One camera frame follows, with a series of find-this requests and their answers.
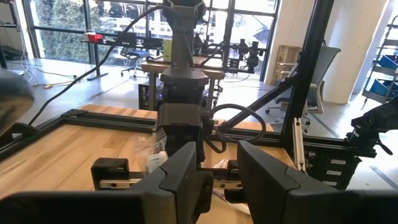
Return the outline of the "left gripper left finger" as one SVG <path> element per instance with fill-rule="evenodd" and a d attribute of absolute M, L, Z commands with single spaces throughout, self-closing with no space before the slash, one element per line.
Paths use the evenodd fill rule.
<path fill-rule="evenodd" d="M 188 142 L 127 190 L 9 195 L 0 200 L 0 224 L 189 224 L 195 171 Z"/>

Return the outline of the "black aluminium table frame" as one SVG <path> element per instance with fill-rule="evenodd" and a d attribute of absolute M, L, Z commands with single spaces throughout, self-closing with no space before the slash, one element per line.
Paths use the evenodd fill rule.
<path fill-rule="evenodd" d="M 294 134 L 296 118 L 304 107 L 304 99 L 310 88 L 310 78 L 315 73 L 315 60 L 320 58 L 321 41 L 326 31 L 326 26 L 331 14 L 334 0 L 316 0 L 304 42 L 303 55 L 298 64 L 298 73 L 292 78 L 276 86 L 269 93 L 243 109 L 242 112 L 231 118 L 224 124 L 217 126 L 221 135 L 207 134 L 205 139 L 218 141 L 222 144 L 243 141 L 255 149 L 262 146 L 276 147 L 287 155 L 288 161 L 294 158 Z M 267 132 L 265 129 L 255 131 L 252 129 L 239 129 L 237 125 L 270 100 L 292 89 L 292 96 L 288 105 L 285 121 L 282 123 L 282 132 Z M 2 128 L 1 134 L 11 135 L 21 133 L 16 139 L 6 143 L 0 141 L 0 162 L 10 158 L 29 144 L 40 139 L 47 131 L 67 121 L 75 125 L 91 126 L 94 128 L 115 129 L 120 131 L 132 131 L 138 133 L 151 133 L 159 123 L 156 119 L 137 118 L 131 116 L 119 116 L 114 114 L 92 113 L 86 110 L 70 110 L 58 117 L 55 121 L 38 127 L 32 127 L 23 123 L 15 123 L 8 128 Z M 309 159 L 346 160 L 359 159 L 360 157 L 376 157 L 377 153 L 373 146 L 354 146 L 347 139 L 321 138 L 315 136 L 304 136 L 302 138 L 302 152 Z"/>

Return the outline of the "red box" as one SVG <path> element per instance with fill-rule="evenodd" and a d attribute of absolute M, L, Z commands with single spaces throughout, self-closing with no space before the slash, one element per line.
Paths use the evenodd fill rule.
<path fill-rule="evenodd" d="M 103 36 L 101 34 L 97 34 L 96 32 L 86 32 L 84 34 L 84 38 L 87 42 L 102 42 L 103 41 Z"/>

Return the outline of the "yellow-green box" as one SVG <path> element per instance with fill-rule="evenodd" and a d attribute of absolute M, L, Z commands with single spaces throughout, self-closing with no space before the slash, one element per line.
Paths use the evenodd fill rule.
<path fill-rule="evenodd" d="M 163 59 L 166 62 L 170 62 L 172 60 L 172 39 L 164 39 L 163 44 L 164 44 Z"/>

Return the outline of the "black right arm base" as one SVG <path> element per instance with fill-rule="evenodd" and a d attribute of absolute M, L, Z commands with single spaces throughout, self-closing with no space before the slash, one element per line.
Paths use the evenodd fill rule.
<path fill-rule="evenodd" d="M 398 130 L 398 96 L 353 118 L 350 125 L 352 131 L 343 139 L 303 137 L 307 174 L 338 190 L 347 188 L 362 157 L 377 156 L 376 146 L 394 154 L 380 135 Z"/>

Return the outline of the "gray shelf rack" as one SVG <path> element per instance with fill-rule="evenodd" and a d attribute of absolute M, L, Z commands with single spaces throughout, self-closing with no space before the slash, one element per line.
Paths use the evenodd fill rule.
<path fill-rule="evenodd" d="M 378 103 L 387 103 L 393 99 L 389 97 L 389 92 L 392 89 L 392 84 L 394 82 L 398 82 L 398 68 L 393 70 L 381 67 L 377 62 L 382 55 L 398 55 L 398 14 L 394 16 L 386 26 L 384 37 L 377 47 L 376 53 L 377 54 L 373 59 L 371 70 L 362 91 L 362 95 L 364 96 L 363 106 L 366 105 L 368 100 L 373 100 Z M 369 91 L 375 79 L 392 80 L 389 90 L 387 91 L 387 95 L 382 96 Z"/>

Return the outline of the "blue storage bin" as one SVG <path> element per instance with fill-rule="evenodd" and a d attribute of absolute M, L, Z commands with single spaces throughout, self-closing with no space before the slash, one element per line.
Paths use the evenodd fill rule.
<path fill-rule="evenodd" d="M 378 95 L 385 96 L 392 83 L 392 80 L 375 79 L 371 85 L 370 92 L 376 93 Z M 392 84 L 392 89 L 389 92 L 389 97 L 393 98 L 398 95 L 398 82 Z"/>
<path fill-rule="evenodd" d="M 377 64 L 395 70 L 398 68 L 398 55 L 382 55 Z"/>

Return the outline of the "blue office chair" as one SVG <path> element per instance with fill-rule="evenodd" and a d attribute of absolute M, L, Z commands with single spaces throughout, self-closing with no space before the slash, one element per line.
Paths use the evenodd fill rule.
<path fill-rule="evenodd" d="M 136 72 L 138 69 L 138 62 L 149 57 L 150 53 L 144 50 L 143 47 L 137 48 L 137 39 L 134 32 L 127 32 L 121 34 L 120 41 L 122 43 L 121 56 L 131 60 L 133 62 L 133 67 L 124 69 L 121 71 L 121 76 L 124 76 L 124 72 L 134 71 L 133 77 L 136 78 Z"/>

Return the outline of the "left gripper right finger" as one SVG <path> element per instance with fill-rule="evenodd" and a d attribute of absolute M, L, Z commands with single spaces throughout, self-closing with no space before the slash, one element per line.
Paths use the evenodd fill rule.
<path fill-rule="evenodd" d="M 254 224 L 398 224 L 396 190 L 337 190 L 246 141 L 237 160 Z"/>

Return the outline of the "gray office chair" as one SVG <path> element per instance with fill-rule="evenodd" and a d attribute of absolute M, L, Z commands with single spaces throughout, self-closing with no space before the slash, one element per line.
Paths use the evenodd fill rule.
<path fill-rule="evenodd" d="M 328 71 L 333 60 L 340 52 L 341 49 L 336 47 L 322 46 L 320 49 L 320 53 L 316 62 L 315 70 L 308 91 L 306 105 L 303 109 L 304 125 L 307 127 L 311 123 L 308 116 L 309 113 L 323 113 L 323 88 L 325 85 L 324 76 L 326 75 L 326 72 Z M 268 107 L 266 109 L 266 114 L 269 114 L 271 109 L 280 109 L 286 112 L 291 92 L 292 88 L 289 88 L 277 98 L 275 98 L 274 101 L 277 106 Z"/>

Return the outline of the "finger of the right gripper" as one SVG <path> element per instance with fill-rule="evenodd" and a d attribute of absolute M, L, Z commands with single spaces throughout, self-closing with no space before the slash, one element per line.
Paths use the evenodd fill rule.
<path fill-rule="evenodd" d="M 239 175 L 237 160 L 229 160 L 227 163 L 226 180 L 232 182 L 231 187 L 224 189 L 224 196 L 230 203 L 246 203 L 243 186 Z"/>
<path fill-rule="evenodd" d="M 201 187 L 196 204 L 196 221 L 198 221 L 201 214 L 210 211 L 214 183 L 213 173 L 208 170 L 199 171 L 199 178 Z"/>

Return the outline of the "silver aluminium extrusion piece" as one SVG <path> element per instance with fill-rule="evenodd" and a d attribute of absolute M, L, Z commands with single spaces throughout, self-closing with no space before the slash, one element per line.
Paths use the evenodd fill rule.
<path fill-rule="evenodd" d="M 294 163 L 296 168 L 306 173 L 305 152 L 303 144 L 303 130 L 300 118 L 294 118 L 292 125 Z"/>

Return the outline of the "black computer tower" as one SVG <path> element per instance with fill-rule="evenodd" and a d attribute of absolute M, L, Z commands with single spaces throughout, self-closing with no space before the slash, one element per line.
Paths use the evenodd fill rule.
<path fill-rule="evenodd" d="M 154 100 L 154 110 L 157 111 L 159 108 L 159 103 L 162 101 L 162 90 L 163 83 L 156 81 L 155 87 L 155 100 Z M 149 100 L 149 82 L 138 84 L 138 100 L 140 110 L 150 110 Z"/>

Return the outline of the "black desk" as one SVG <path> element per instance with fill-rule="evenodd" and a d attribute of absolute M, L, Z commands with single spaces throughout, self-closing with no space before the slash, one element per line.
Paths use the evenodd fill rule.
<path fill-rule="evenodd" d="M 96 66 L 96 68 L 95 68 L 95 76 L 93 76 L 91 78 L 88 78 L 88 81 L 96 80 L 98 78 L 106 76 L 108 73 L 102 73 L 101 70 L 100 70 L 100 65 L 99 65 L 99 63 L 100 63 L 99 56 L 100 55 L 99 55 L 98 47 L 100 45 L 111 47 L 114 43 L 116 43 L 115 47 L 119 48 L 118 56 L 121 56 L 121 50 L 122 50 L 122 47 L 123 47 L 121 41 L 118 42 L 117 40 L 106 39 L 106 40 L 103 40 L 102 42 L 98 42 L 98 43 L 87 42 L 85 40 L 83 40 L 83 42 L 87 43 L 87 44 L 93 44 L 94 51 L 95 51 L 94 52 L 95 66 Z M 143 39 L 142 38 L 138 38 L 137 39 L 137 48 L 141 48 L 141 47 L 143 47 L 144 50 L 146 50 L 148 52 L 150 50 L 155 50 L 156 56 L 159 56 L 160 52 L 163 50 L 163 40 L 162 39 L 153 39 L 153 38 L 143 38 Z M 140 66 L 141 62 L 142 62 L 142 60 L 138 62 L 138 68 L 140 68 L 138 70 L 142 70 L 142 68 Z"/>

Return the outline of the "wooden work table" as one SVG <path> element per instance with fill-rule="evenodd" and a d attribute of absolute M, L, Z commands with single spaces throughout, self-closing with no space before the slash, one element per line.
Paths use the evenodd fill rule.
<path fill-rule="evenodd" d="M 207 106 L 212 109 L 215 101 L 215 83 L 218 80 L 222 80 L 225 77 L 225 71 L 223 70 L 221 60 L 209 59 L 203 56 L 194 56 L 193 61 L 195 67 L 201 70 L 210 79 L 207 95 Z M 164 56 L 156 56 L 154 59 L 147 59 L 142 63 L 141 68 L 143 72 L 147 72 L 149 75 L 161 74 L 166 68 L 170 67 L 171 62 L 165 61 Z"/>

